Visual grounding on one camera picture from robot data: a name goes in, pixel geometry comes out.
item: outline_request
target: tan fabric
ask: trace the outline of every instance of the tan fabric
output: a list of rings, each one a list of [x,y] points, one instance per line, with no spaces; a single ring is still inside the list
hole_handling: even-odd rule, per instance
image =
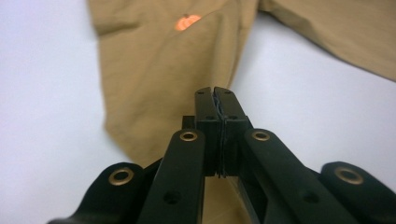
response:
[[[89,0],[106,129],[136,163],[163,156],[193,92],[229,87],[257,8],[337,57],[396,80],[396,1]],[[177,21],[202,17],[184,31]],[[208,178],[204,223],[248,223],[232,185]]]
[[[340,59],[396,81],[396,1],[262,0],[259,9]]]

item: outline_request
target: white table surface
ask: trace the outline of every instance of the white table surface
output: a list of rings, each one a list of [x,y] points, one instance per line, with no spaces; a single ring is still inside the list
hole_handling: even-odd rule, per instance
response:
[[[107,166],[130,161],[103,128],[88,8],[3,0],[0,31],[0,223],[68,217]],[[232,90],[306,166],[347,161],[396,191],[395,82],[260,14]]]

